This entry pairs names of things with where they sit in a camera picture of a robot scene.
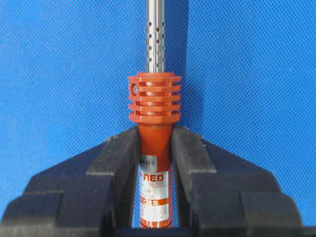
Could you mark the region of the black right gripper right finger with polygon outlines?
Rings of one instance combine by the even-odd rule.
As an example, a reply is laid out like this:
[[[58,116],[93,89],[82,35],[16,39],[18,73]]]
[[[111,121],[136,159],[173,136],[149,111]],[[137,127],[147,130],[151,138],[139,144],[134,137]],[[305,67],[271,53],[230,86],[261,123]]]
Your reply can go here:
[[[181,126],[172,133],[178,223],[194,237],[313,237],[274,175]]]

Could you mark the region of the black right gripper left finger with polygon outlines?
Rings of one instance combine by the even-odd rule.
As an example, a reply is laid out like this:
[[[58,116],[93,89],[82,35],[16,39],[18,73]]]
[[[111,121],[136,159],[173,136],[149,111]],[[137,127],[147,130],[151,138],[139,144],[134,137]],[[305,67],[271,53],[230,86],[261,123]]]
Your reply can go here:
[[[34,175],[7,206],[3,237],[111,237],[130,228],[139,152],[136,127]]]

